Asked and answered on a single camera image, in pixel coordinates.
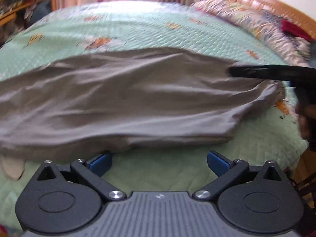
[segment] black circular cap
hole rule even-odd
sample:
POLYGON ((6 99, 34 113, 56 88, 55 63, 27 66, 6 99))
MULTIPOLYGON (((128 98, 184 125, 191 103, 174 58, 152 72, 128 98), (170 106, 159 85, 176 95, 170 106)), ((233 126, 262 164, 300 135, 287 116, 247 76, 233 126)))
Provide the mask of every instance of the black circular cap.
POLYGON ((64 191, 53 191, 39 199, 39 207, 46 212, 58 213, 66 211, 75 203, 75 197, 64 191))
POLYGON ((23 229, 61 234, 85 226, 96 217, 101 205, 99 195, 91 188, 63 181, 24 192, 15 213, 23 229))
POLYGON ((224 218, 241 230, 276 234, 292 229, 303 215, 293 187, 280 181, 251 182, 228 188, 218 198, 224 218))
POLYGON ((244 197, 246 207, 258 213, 271 213, 280 208, 280 199, 272 193, 256 191, 244 197))

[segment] gray fabric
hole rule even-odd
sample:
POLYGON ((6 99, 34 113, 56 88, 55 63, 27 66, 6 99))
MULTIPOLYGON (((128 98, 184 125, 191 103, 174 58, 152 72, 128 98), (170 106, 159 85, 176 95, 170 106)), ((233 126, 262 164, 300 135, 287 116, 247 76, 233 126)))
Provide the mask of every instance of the gray fabric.
POLYGON ((67 159, 103 150, 228 141, 278 97, 223 60, 175 48, 82 55, 0 82, 1 152, 67 159))

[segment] hand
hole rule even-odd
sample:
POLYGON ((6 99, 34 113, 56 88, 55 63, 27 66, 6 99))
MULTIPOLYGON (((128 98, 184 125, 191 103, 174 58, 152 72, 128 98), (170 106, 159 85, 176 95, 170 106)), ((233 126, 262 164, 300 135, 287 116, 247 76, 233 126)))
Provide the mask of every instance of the hand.
POLYGON ((301 137, 304 140, 309 140, 310 139, 310 131, 308 128, 308 122, 306 119, 307 117, 310 117, 312 119, 316 119, 316 105, 309 105, 304 109, 304 115, 301 114, 300 111, 300 105, 297 104, 295 107, 295 113, 298 114, 298 124, 299 124, 299 130, 301 133, 301 137))

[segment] quilted bedspread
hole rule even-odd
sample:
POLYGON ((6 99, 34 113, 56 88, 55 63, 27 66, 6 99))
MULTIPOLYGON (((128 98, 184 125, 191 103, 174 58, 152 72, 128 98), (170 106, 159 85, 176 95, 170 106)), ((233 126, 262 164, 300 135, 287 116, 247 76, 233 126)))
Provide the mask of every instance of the quilted bedspread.
MULTIPOLYGON (((194 8, 120 1, 55 11, 18 34, 0 49, 0 79, 70 56, 162 46, 257 64, 285 64, 270 48, 241 28, 194 8)), ((135 149, 116 154, 112 169, 103 178, 127 193, 132 190, 192 192, 215 179, 206 165, 209 150, 230 159, 245 159, 253 165, 275 160, 286 168, 306 146, 295 120, 272 107, 258 118, 244 120, 235 138, 225 144, 151 149, 151 152, 135 149)), ((38 166, 27 162, 17 182, 9 181, 0 173, 0 224, 20 227, 14 205, 38 166)))

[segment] red cloth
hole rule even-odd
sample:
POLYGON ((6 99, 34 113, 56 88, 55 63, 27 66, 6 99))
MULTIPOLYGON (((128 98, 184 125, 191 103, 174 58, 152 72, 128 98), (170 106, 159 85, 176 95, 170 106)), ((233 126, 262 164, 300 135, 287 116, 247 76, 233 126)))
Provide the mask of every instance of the red cloth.
POLYGON ((0 225, 0 233, 8 233, 3 225, 0 225))
POLYGON ((310 235, 308 235, 307 237, 316 237, 316 231, 312 232, 310 235))
POLYGON ((291 22, 288 22, 287 20, 282 20, 282 31, 283 33, 287 32, 295 35, 296 37, 304 38, 308 42, 314 41, 303 29, 291 22))

